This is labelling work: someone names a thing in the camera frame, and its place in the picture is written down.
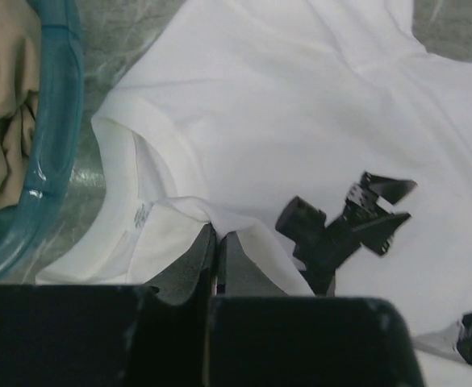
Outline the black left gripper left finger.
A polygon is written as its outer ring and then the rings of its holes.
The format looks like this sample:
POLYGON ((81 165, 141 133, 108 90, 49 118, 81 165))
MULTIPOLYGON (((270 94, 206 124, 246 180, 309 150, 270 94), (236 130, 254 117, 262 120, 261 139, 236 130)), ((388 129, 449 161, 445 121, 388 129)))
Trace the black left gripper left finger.
POLYGON ((0 285, 0 386, 199 386, 215 233, 142 285, 0 285))

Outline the white printed t-shirt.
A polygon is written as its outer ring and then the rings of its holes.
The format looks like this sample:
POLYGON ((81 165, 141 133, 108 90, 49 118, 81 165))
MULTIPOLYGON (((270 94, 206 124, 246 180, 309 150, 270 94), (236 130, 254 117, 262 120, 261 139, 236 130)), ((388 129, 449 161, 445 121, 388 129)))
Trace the white printed t-shirt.
POLYGON ((335 214, 363 172, 407 178, 386 257, 357 253, 340 296, 393 302, 431 386, 472 368, 429 355, 472 311, 472 64, 427 52, 410 1, 188 1, 91 123, 107 192, 40 285, 142 284, 201 228, 235 232, 289 295, 311 289, 274 223, 294 196, 335 214))

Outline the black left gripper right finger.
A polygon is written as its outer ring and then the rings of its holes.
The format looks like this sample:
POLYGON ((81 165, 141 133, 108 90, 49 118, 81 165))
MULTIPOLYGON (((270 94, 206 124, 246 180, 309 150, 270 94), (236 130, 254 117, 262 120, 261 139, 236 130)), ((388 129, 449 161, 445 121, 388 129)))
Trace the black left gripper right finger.
POLYGON ((228 234, 209 303, 212 386, 421 386, 398 311, 374 298, 296 297, 228 234))

